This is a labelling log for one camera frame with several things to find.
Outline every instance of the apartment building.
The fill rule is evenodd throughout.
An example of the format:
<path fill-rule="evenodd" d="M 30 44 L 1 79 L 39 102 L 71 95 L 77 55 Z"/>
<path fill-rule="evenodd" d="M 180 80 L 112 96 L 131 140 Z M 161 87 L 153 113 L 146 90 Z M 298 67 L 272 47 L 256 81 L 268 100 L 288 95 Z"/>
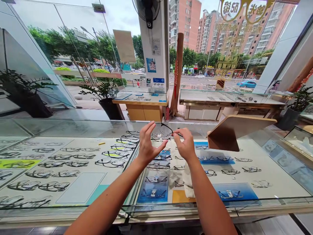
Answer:
<path fill-rule="evenodd" d="M 199 0 L 170 0 L 170 46 L 177 47 L 177 34 L 184 33 L 184 47 L 196 50 L 201 2 Z"/>
<path fill-rule="evenodd" d="M 237 51 L 238 53 L 251 56 L 257 52 L 272 49 L 287 26 L 294 8 L 294 4 L 276 2 L 266 10 L 263 18 L 253 25 L 261 29 L 259 32 L 253 33 L 245 32 L 247 26 L 246 7 L 243 7 L 237 18 L 232 21 L 232 24 L 237 26 L 237 30 L 226 32 L 214 29 L 215 21 L 217 23 L 223 23 L 219 12 L 212 11 L 208 14 L 207 11 L 203 11 L 203 16 L 200 19 L 198 27 L 197 52 L 207 53 L 210 51 L 210 53 L 220 52 L 228 55 Z M 224 17 L 229 19 L 231 15 L 225 15 Z M 250 21 L 255 22 L 260 16 L 254 14 L 248 17 Z M 240 41 L 227 41 L 230 37 L 240 38 Z"/>

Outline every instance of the sign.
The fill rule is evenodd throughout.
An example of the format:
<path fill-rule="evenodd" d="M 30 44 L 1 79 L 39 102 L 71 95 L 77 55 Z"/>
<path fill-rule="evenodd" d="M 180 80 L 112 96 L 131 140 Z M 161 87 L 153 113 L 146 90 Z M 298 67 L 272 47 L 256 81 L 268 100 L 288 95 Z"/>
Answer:
<path fill-rule="evenodd" d="M 245 5 L 245 8 L 246 8 L 245 17 L 246 17 L 247 23 L 255 24 L 262 20 L 262 18 L 264 17 L 266 13 L 266 10 L 274 3 L 274 1 L 275 0 L 266 0 L 266 1 L 253 1 L 253 0 L 225 1 L 225 0 L 222 0 L 220 14 L 221 14 L 222 19 L 225 22 L 234 21 L 239 15 L 242 7 Z"/>

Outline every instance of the wooden post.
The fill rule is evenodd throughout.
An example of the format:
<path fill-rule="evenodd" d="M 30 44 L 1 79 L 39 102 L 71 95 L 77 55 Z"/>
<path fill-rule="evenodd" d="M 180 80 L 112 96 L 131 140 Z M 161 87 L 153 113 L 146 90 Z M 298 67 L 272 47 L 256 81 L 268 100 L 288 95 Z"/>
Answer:
<path fill-rule="evenodd" d="M 183 49 L 184 49 L 184 34 L 178 33 L 176 61 L 175 61 L 174 90 L 171 99 L 170 115 L 172 117 L 176 116 L 181 118 L 184 118 L 184 116 L 178 113 L 177 105 L 179 98 L 180 79 L 182 76 L 182 67 L 183 67 Z"/>

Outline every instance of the parked car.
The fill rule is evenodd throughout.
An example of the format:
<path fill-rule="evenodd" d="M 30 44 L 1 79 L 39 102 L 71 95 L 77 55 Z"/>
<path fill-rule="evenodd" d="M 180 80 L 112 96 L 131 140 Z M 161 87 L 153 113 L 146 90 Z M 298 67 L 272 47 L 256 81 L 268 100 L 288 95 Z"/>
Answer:
<path fill-rule="evenodd" d="M 242 82 L 238 82 L 237 85 L 239 87 L 255 88 L 257 84 L 253 81 L 242 81 Z"/>

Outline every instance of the yellow display pad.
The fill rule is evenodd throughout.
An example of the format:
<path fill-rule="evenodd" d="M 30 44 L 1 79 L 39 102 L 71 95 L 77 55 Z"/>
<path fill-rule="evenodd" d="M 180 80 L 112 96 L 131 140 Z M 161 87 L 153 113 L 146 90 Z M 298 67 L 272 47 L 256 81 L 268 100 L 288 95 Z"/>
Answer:
<path fill-rule="evenodd" d="M 208 133 L 210 149 L 239 152 L 237 139 L 261 130 L 277 121 L 270 118 L 228 115 Z"/>
<path fill-rule="evenodd" d="M 188 203 L 188 202 L 196 202 L 196 199 L 186 197 L 185 191 L 183 190 L 173 190 L 172 203 Z"/>

